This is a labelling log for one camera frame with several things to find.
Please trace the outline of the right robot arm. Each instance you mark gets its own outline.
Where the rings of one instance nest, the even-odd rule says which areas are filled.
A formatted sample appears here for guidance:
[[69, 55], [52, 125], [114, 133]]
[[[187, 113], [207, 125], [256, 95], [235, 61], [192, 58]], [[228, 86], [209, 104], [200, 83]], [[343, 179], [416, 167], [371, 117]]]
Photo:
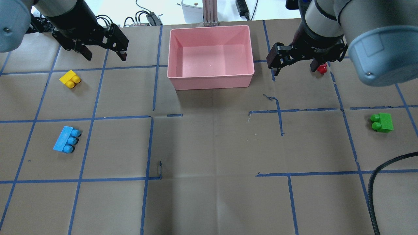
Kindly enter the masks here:
[[348, 55], [360, 81], [381, 87], [417, 78], [416, 0], [287, 0], [301, 23], [292, 43], [275, 43], [266, 57], [275, 75], [311, 60], [316, 71]]

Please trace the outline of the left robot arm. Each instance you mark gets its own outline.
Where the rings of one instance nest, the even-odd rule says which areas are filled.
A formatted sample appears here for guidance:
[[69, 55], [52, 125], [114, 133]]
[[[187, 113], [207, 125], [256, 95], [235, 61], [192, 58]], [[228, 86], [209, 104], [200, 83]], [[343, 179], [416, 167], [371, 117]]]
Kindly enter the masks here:
[[97, 45], [127, 58], [128, 38], [114, 23], [101, 26], [84, 0], [2, 0], [0, 2], [0, 51], [17, 49], [31, 22], [35, 7], [54, 26], [53, 38], [67, 51], [75, 51], [88, 61], [92, 52], [88, 45]]

